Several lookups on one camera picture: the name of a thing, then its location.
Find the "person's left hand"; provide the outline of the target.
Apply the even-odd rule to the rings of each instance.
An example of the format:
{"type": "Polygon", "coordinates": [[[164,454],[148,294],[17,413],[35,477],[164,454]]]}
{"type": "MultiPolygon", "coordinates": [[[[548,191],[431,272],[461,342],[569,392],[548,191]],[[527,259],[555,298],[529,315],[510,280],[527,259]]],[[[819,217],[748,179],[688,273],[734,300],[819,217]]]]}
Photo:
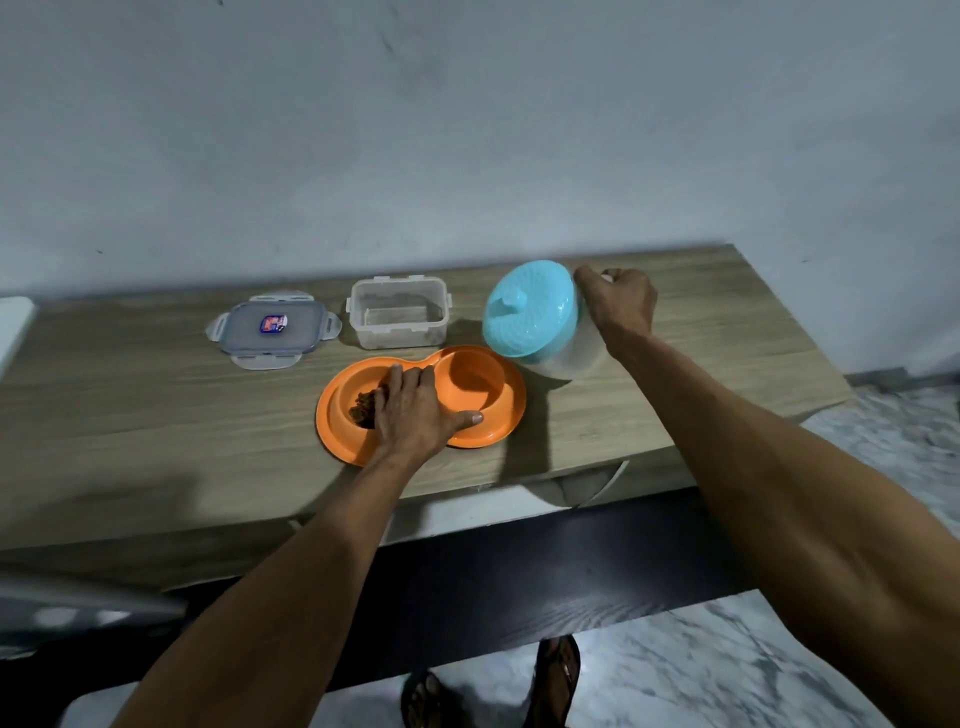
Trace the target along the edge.
{"type": "Polygon", "coordinates": [[[401,365],[390,367],[387,383],[378,388],[376,398],[377,447],[372,461],[386,460],[409,473],[448,445],[441,442],[441,413],[456,412],[440,403],[434,366],[420,369],[415,400],[402,401],[401,365]]]}

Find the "person's right hand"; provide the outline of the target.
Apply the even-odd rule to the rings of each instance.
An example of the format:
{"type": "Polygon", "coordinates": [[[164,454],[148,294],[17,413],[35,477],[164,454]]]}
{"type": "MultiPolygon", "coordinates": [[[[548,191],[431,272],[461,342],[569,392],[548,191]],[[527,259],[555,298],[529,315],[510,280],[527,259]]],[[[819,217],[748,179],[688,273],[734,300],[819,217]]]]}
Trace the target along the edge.
{"type": "Polygon", "coordinates": [[[624,363],[652,336],[658,293],[639,269],[608,269],[601,275],[609,280],[606,305],[586,306],[606,349],[624,363]]]}

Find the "orange double pet bowl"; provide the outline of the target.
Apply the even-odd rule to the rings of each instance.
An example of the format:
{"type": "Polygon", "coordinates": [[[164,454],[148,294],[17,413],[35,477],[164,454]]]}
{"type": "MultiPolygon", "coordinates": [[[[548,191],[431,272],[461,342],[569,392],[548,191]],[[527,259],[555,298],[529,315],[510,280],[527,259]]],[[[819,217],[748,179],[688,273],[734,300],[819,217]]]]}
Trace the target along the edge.
{"type": "Polygon", "coordinates": [[[390,368],[434,366],[439,402],[454,411],[474,410],[484,421],[451,438],[448,445],[475,450],[503,441],[526,410],[526,387],[519,369],[486,346],[446,346],[424,359],[396,356],[361,359],[337,373],[318,400],[315,427],[320,443],[347,465],[366,465],[378,446],[376,431],[360,428],[349,415],[357,395],[387,383],[390,368]]]}

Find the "clear jug with blue lid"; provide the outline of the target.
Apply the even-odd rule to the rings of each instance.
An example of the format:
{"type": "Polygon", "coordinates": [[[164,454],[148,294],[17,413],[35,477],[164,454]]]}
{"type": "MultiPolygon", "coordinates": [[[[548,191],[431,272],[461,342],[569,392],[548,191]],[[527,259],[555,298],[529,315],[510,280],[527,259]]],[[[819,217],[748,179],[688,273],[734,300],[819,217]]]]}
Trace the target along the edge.
{"type": "Polygon", "coordinates": [[[608,356],[572,273],[553,260],[524,263],[498,281],[482,336],[499,356],[561,382],[588,376],[608,356]]]}

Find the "person's right forearm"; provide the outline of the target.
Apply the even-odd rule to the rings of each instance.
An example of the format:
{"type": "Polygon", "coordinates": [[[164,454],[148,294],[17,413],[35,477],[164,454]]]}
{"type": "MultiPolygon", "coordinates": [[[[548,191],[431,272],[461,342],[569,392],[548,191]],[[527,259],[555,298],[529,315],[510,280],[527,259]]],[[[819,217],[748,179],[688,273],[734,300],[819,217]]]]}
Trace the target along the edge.
{"type": "Polygon", "coordinates": [[[797,640],[898,728],[960,728],[960,540],[899,484],[649,331],[602,335],[797,640]]]}

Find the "person's left forearm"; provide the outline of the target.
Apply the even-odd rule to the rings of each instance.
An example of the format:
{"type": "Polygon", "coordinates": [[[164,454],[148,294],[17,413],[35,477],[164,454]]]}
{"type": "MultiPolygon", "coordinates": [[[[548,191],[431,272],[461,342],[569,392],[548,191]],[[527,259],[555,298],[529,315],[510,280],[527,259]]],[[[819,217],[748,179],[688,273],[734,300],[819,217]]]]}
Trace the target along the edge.
{"type": "Polygon", "coordinates": [[[307,728],[402,491],[427,455],[378,451],[290,540],[205,609],[110,728],[307,728]]]}

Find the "clear plastic food container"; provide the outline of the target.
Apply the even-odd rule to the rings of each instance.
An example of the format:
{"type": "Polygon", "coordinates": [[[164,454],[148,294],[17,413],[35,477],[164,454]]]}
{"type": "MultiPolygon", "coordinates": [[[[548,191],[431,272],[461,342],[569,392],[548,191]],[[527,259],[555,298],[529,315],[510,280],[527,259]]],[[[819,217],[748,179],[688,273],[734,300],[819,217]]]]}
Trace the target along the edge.
{"type": "Polygon", "coordinates": [[[367,351],[440,347],[447,342],[452,297],[438,276],[378,275],[359,280],[344,304],[367,351]]]}

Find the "clear snap-lock container lid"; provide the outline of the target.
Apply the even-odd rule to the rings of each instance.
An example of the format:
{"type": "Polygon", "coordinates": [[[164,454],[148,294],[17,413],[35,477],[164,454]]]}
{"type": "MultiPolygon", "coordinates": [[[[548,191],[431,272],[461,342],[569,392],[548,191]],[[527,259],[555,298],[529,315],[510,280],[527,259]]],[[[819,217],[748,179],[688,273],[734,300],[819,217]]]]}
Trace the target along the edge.
{"type": "Polygon", "coordinates": [[[342,328],[341,319],[313,295],[287,290],[235,305],[210,321],[205,335],[239,368],[276,371],[337,339],[342,328]]]}

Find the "person's right foot in sandal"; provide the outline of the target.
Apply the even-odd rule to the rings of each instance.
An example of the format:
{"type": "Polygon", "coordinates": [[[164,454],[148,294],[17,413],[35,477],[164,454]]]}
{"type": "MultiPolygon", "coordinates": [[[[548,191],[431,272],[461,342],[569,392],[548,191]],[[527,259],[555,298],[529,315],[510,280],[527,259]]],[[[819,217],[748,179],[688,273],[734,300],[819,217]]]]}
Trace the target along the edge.
{"type": "Polygon", "coordinates": [[[572,635],[547,638],[538,644],[523,728],[568,728],[581,669],[579,646],[572,635]]]}

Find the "person's foot in sandal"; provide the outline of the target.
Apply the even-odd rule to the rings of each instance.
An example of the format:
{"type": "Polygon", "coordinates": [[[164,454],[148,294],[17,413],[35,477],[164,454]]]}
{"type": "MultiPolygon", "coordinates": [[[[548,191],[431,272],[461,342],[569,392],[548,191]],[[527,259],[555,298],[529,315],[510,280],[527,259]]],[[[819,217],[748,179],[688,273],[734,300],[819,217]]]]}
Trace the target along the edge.
{"type": "Polygon", "coordinates": [[[404,728],[466,728],[468,723],[460,695],[429,669],[407,678],[400,712],[404,728]]]}
{"type": "Polygon", "coordinates": [[[581,669],[579,646],[572,635],[547,638],[538,644],[523,728],[568,728],[581,669]]]}

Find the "person's left foot in sandal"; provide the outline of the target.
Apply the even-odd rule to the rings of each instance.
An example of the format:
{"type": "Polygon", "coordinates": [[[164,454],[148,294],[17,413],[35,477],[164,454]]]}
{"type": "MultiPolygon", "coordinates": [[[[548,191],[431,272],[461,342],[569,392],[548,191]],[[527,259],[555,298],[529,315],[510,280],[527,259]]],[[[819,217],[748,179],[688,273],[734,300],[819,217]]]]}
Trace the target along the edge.
{"type": "Polygon", "coordinates": [[[400,712],[404,728],[466,728],[468,723],[460,695],[429,669],[407,678],[400,712]]]}

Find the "white object at table edge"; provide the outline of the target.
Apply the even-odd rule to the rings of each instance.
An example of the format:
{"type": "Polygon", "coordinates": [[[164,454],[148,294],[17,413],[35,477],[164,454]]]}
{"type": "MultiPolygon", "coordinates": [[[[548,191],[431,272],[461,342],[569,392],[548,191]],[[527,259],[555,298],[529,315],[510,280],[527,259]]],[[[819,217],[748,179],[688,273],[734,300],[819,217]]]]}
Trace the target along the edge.
{"type": "Polygon", "coordinates": [[[38,307],[30,297],[0,297],[0,382],[12,365],[38,307]]]}

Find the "grey chair part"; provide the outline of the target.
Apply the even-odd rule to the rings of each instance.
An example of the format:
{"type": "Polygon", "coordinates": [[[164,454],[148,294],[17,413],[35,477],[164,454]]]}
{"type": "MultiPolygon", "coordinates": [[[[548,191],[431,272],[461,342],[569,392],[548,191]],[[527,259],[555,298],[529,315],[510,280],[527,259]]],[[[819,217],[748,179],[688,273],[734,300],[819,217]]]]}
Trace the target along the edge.
{"type": "Polygon", "coordinates": [[[186,613],[183,598],[148,588],[0,564],[0,661],[90,632],[175,623],[186,613]]]}

